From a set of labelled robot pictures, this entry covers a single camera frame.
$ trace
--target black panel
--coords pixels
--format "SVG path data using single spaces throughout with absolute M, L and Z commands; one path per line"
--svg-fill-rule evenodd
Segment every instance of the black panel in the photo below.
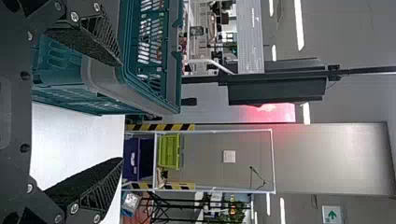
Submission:
M 326 78 L 317 78 L 230 85 L 229 105 L 318 101 L 325 93 L 326 82 Z

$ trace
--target fluorescent ceiling light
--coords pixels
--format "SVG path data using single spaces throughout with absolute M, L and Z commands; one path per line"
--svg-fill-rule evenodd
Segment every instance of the fluorescent ceiling light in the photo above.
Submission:
M 270 197 L 270 193 L 267 193 L 267 215 L 271 216 L 271 197 Z
M 253 220 L 254 218 L 254 209 L 253 209 L 253 201 L 250 201 L 250 218 Z
M 304 42 L 303 12 L 301 9 L 301 0 L 294 0 L 294 10 L 296 13 L 297 45 L 298 45 L 298 50 L 302 50 L 305 45 L 305 42 Z
M 286 224 L 285 200 L 280 198 L 280 224 Z
M 274 16 L 274 0 L 269 0 L 270 1 L 270 17 Z
M 273 62 L 276 62 L 276 45 L 272 46 Z
M 304 124 L 310 125 L 311 124 L 311 110 L 309 108 L 309 103 L 302 104 L 301 106 L 303 107 Z

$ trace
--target black metal frame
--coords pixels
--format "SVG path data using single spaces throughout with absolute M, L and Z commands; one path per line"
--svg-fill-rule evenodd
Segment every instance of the black metal frame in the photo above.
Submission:
M 150 224 L 153 223 L 169 223 L 169 222 L 186 222 L 186 223 L 195 223 L 195 222 L 201 222 L 201 223 L 206 223 L 207 221 L 203 220 L 196 220 L 196 219 L 187 219 L 187 218 L 178 218 L 178 217 L 169 217 L 167 215 L 167 212 L 170 209 L 179 209 L 182 211 L 183 209 L 198 209 L 198 212 L 204 209 L 204 206 L 207 204 L 209 209 L 212 208 L 221 208 L 221 209 L 232 209 L 231 206 L 211 206 L 210 203 L 210 197 L 207 194 L 204 194 L 202 200 L 186 200 L 186 199 L 165 199 L 153 192 L 148 192 L 149 197 L 148 198 L 142 198 L 140 203 L 140 206 L 146 207 L 146 212 L 148 217 L 143 221 L 140 222 L 141 224 L 146 223 L 147 220 L 150 219 Z M 183 203 L 198 203 L 199 205 L 189 205 L 189 204 L 183 204 Z M 218 203 L 229 203 L 227 201 L 221 201 Z M 234 221 L 234 222 L 225 222 L 225 221 L 217 221 L 217 220 L 211 220 L 209 221 L 210 223 L 243 223 L 239 221 Z
M 248 84 L 270 81 L 289 81 L 295 79 L 327 78 L 329 81 L 339 81 L 342 77 L 353 75 L 383 75 L 396 73 L 396 66 L 367 67 L 355 69 L 332 69 L 334 65 L 328 66 L 327 70 L 312 71 L 312 68 L 299 69 L 300 71 L 268 72 L 265 74 L 237 74 L 229 75 L 221 73 L 218 76 L 207 77 L 183 77 L 182 84 L 219 83 L 220 86 L 233 84 Z
M 92 223 L 98 212 L 103 214 L 103 211 L 80 208 L 70 216 L 67 214 L 70 205 L 60 207 L 29 176 L 31 47 L 57 20 L 71 20 L 69 16 L 65 18 L 71 10 L 85 16 L 98 14 L 93 3 L 80 0 L 0 1 L 0 223 Z

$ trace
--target blue bin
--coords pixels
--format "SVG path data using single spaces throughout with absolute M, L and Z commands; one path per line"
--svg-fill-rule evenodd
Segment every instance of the blue bin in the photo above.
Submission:
M 121 0 L 120 82 L 174 113 L 180 112 L 182 0 Z
M 42 35 L 33 48 L 33 100 L 93 115 L 145 112 L 85 86 L 81 78 L 82 55 Z

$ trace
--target white wall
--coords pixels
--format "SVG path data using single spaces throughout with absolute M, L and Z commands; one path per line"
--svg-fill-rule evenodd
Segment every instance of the white wall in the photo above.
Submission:
M 33 104 L 30 175 L 47 189 L 94 165 L 122 157 L 124 116 L 97 117 Z M 120 222 L 120 185 L 102 224 Z
M 393 224 L 396 219 L 394 212 L 396 201 L 388 198 L 318 195 L 318 208 L 316 208 L 309 194 L 277 194 L 271 196 L 271 216 L 269 217 L 266 214 L 265 195 L 255 195 L 254 205 L 258 210 L 258 223 L 280 223 L 280 198 L 285 200 L 286 224 L 323 223 L 322 205 L 341 206 L 344 224 Z
M 276 33 L 279 59 L 319 57 L 343 68 L 396 64 L 396 1 L 302 0 L 305 48 L 298 52 L 293 0 L 285 0 L 284 20 Z M 343 78 L 311 104 L 314 122 L 385 120 L 396 156 L 396 77 Z
M 396 64 L 396 1 L 302 0 L 305 47 L 297 50 L 294 1 L 284 2 L 283 20 L 269 17 L 262 1 L 264 44 L 276 44 L 277 58 L 319 57 L 343 68 Z M 271 57 L 265 53 L 267 60 Z M 396 76 L 345 77 L 329 89 L 323 102 L 311 104 L 312 121 L 387 121 L 396 157 Z M 198 106 L 183 107 L 169 122 L 265 122 L 266 115 L 249 116 L 251 108 L 227 106 L 227 91 L 216 84 L 185 85 L 183 97 L 198 97 Z

